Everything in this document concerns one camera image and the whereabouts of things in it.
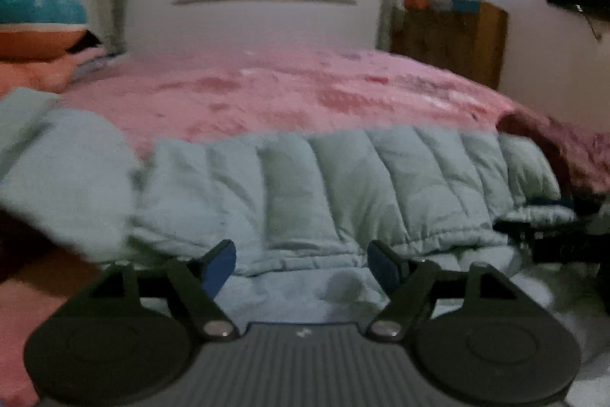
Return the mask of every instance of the bed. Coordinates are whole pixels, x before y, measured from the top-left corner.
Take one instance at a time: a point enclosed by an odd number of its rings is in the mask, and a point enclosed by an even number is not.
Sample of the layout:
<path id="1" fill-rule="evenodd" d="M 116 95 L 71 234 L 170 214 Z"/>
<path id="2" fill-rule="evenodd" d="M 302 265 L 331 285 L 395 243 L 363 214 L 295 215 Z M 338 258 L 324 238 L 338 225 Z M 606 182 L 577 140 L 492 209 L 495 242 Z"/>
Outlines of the bed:
<path id="1" fill-rule="evenodd" d="M 502 116 L 515 111 L 535 115 L 477 83 L 413 60 L 378 51 L 317 48 L 129 56 L 72 85 L 60 105 L 108 120 L 124 133 L 140 160 L 149 158 L 160 138 L 214 143 L 246 134 L 327 134 L 398 125 L 495 132 Z M 583 268 L 520 272 L 514 267 L 519 256 L 502 254 L 496 261 L 514 281 L 553 312 L 562 310 L 563 322 L 576 330 L 587 358 L 610 342 L 610 320 L 590 293 Z M 443 254 L 438 259 L 442 262 Z M 466 252 L 456 261 L 467 267 L 474 259 Z M 26 407 L 36 399 L 21 360 L 27 336 L 97 272 L 94 264 L 66 249 L 53 248 L 0 284 L 0 334 L 2 343 L 8 344 L 0 356 L 0 399 L 6 407 Z M 254 280 L 233 279 L 219 302 L 230 304 L 231 293 L 247 291 L 260 294 L 264 290 L 274 297 L 274 304 L 268 299 L 242 301 L 232 315 L 240 325 L 248 319 L 286 316 L 328 319 L 333 312 L 338 319 L 348 315 L 366 320 L 385 302 L 365 281 L 364 267 L 354 269 L 350 288 L 337 289 L 341 295 L 333 301 L 328 289 L 336 274 L 331 271 L 322 278 L 329 283 L 324 289 L 327 310 L 316 314 L 311 302 L 295 299 L 303 285 L 309 285 L 313 293 L 322 291 L 312 287 L 305 273 L 294 268 L 288 286 L 273 271 Z M 344 301 L 345 293 L 353 304 Z M 575 387 L 570 401 L 593 405 L 587 403 L 591 395 L 589 389 Z"/>

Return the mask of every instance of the teal pillow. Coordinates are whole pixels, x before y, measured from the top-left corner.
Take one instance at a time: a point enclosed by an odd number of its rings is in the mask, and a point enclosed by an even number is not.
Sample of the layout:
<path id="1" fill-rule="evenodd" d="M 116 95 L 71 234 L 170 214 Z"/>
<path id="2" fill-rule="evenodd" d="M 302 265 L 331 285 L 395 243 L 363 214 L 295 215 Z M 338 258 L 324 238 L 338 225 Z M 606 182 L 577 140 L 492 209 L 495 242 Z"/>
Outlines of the teal pillow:
<path id="1" fill-rule="evenodd" d="M 0 0 L 0 59 L 60 57 L 83 37 L 86 22 L 77 0 Z"/>

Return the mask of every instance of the cable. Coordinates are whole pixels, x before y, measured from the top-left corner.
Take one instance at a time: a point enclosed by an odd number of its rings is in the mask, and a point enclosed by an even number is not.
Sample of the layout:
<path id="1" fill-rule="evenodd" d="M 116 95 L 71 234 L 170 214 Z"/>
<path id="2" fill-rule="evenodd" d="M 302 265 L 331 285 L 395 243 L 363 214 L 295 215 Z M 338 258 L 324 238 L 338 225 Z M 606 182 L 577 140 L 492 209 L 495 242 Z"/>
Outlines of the cable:
<path id="1" fill-rule="evenodd" d="M 604 37 L 603 34 L 596 32 L 596 29 L 593 26 L 593 23 L 591 22 L 591 19 L 585 13 L 583 13 L 583 16 L 587 20 L 587 23 L 589 24 L 589 26 L 591 27 L 591 31 L 593 32 L 593 37 L 595 37 L 596 40 L 599 43 L 602 43 L 602 40 L 603 40 L 603 37 Z"/>

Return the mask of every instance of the pink blanket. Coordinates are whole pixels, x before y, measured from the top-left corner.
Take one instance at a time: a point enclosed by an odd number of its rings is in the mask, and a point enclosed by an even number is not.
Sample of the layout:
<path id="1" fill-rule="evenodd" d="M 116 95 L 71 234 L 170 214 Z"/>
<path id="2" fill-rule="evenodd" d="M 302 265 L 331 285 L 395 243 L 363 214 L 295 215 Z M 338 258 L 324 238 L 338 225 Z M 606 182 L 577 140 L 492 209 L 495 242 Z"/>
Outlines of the pink blanket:
<path id="1" fill-rule="evenodd" d="M 434 123 L 494 130 L 517 106 L 477 83 L 377 51 L 302 49 L 190 53 L 124 60 L 63 94 L 63 105 L 96 112 L 123 130 L 140 156 L 157 137 L 215 140 L 249 132 Z M 27 336 L 88 281 L 48 290 L 77 263 L 65 256 L 0 285 L 0 399 L 25 407 L 35 393 L 21 362 Z"/>

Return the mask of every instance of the wooden dresser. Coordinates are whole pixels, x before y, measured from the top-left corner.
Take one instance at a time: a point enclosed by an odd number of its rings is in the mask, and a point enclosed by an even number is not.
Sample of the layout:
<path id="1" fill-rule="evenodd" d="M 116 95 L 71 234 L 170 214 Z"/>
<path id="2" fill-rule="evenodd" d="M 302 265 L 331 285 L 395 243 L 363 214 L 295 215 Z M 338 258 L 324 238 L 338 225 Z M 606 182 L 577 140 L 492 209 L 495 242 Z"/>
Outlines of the wooden dresser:
<path id="1" fill-rule="evenodd" d="M 497 89 L 507 24 L 507 12 L 486 2 L 476 14 L 409 10 L 392 52 Z"/>

